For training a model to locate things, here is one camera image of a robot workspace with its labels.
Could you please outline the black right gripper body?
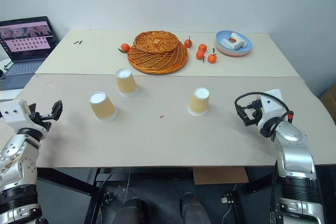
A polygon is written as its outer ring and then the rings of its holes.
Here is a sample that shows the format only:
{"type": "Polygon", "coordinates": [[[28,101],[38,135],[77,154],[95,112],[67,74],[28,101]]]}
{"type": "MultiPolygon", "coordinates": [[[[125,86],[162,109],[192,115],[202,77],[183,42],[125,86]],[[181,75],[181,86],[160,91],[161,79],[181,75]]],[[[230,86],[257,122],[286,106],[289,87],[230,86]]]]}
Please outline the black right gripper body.
{"type": "Polygon", "coordinates": [[[249,118],[249,119],[257,119],[259,122],[262,117],[261,108],[259,110],[248,109],[247,106],[241,106],[239,104],[237,104],[237,114],[242,121],[243,118],[249,118]]]}

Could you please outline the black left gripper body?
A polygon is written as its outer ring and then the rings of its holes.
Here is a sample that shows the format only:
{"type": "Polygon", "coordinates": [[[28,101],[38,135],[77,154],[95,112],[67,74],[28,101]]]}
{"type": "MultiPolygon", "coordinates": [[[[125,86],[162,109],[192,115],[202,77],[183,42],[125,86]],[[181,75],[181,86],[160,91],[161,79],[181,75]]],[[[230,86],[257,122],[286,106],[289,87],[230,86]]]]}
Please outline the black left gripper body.
{"type": "Polygon", "coordinates": [[[36,124],[42,126],[47,131],[50,130],[51,122],[50,120],[53,120],[53,115],[40,115],[39,112],[32,113],[29,118],[36,124]]]}

